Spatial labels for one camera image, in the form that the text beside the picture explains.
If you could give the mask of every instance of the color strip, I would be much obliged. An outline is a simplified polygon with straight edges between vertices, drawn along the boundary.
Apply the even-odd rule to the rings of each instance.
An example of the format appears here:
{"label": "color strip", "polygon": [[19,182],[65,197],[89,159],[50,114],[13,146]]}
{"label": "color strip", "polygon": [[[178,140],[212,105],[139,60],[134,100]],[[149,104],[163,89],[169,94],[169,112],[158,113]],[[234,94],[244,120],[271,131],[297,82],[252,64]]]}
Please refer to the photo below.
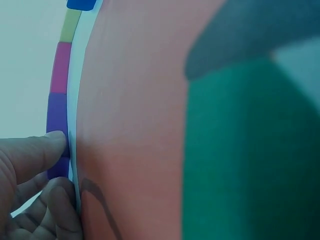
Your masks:
{"label": "color strip", "polygon": [[69,164],[70,158],[61,157],[59,161],[46,172],[48,179],[50,180],[58,177],[67,178],[69,174]]}
{"label": "color strip", "polygon": [[70,52],[71,43],[58,43],[51,77],[51,93],[67,93]]}
{"label": "color strip", "polygon": [[80,11],[91,11],[97,0],[68,0],[66,7]]}
{"label": "color strip", "polygon": [[79,10],[68,9],[66,11],[60,42],[72,43],[80,15],[81,11]]}
{"label": "color strip", "polygon": [[[67,95],[51,92],[48,99],[46,132],[63,131],[68,140],[68,119],[67,119]],[[70,157],[69,146],[62,154],[63,157]]]}

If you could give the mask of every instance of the finger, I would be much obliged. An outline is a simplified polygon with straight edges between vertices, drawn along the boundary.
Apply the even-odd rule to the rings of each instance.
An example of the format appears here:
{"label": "finger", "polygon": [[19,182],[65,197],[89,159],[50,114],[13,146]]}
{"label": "finger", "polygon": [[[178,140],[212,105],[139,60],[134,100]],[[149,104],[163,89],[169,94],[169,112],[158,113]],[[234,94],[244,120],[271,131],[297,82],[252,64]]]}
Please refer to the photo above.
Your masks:
{"label": "finger", "polygon": [[47,173],[43,172],[29,181],[21,183],[16,191],[11,211],[15,211],[26,203],[30,198],[39,193],[48,183]]}
{"label": "finger", "polygon": [[18,185],[51,168],[65,147],[62,131],[41,137],[0,139],[0,160],[9,166]]}
{"label": "finger", "polygon": [[[57,186],[67,189],[68,192],[72,191],[74,187],[73,183],[65,177],[58,177],[50,180],[30,207],[13,219],[15,224],[19,228],[26,229],[33,233],[37,227],[41,225],[41,222],[46,215],[51,190]],[[55,232],[56,229],[54,227],[48,229],[48,231]]]}
{"label": "finger", "polygon": [[74,191],[67,194],[62,187],[56,187],[50,192],[48,208],[52,212],[59,240],[83,239],[81,222],[75,210],[75,199]]}
{"label": "finger", "polygon": [[51,215],[49,208],[46,209],[45,215],[40,225],[32,233],[38,239],[55,240],[56,235],[56,223]]}

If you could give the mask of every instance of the dark line marking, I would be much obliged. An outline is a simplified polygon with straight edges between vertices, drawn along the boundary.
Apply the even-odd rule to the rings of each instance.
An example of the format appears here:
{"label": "dark line marking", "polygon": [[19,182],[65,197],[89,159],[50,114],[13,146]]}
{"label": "dark line marking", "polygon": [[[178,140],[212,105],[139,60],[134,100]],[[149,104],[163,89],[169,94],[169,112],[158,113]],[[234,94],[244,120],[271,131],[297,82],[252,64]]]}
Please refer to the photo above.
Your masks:
{"label": "dark line marking", "polygon": [[81,182],[80,196],[84,191],[87,191],[88,193],[92,194],[98,200],[98,202],[102,205],[104,214],[109,221],[110,227],[113,231],[113,234],[116,240],[123,240],[120,230],[118,228],[118,225],[114,217],[112,216],[112,213],[110,212],[110,209],[107,205],[107,201],[100,187],[97,184],[95,184],[93,181],[87,178],[84,178]]}

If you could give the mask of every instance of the yellow-green color segment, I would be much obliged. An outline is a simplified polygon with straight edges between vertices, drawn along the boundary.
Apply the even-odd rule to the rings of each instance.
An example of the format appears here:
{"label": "yellow-green color segment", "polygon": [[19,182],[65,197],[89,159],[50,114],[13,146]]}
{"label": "yellow-green color segment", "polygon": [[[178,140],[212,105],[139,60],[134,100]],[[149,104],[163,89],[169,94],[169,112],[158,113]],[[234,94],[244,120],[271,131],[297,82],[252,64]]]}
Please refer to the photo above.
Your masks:
{"label": "yellow-green color segment", "polygon": [[81,11],[68,9],[65,14],[64,24],[62,27],[60,42],[72,43]]}

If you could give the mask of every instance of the orange surface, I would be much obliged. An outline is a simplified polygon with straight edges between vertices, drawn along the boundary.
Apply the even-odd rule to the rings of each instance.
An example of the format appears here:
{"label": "orange surface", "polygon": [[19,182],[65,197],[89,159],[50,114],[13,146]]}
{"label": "orange surface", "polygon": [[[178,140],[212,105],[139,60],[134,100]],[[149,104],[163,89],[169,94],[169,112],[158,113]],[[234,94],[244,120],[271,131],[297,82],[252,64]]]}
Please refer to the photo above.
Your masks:
{"label": "orange surface", "polygon": [[77,107],[87,239],[181,238],[188,51],[222,0],[104,1],[86,49]]}

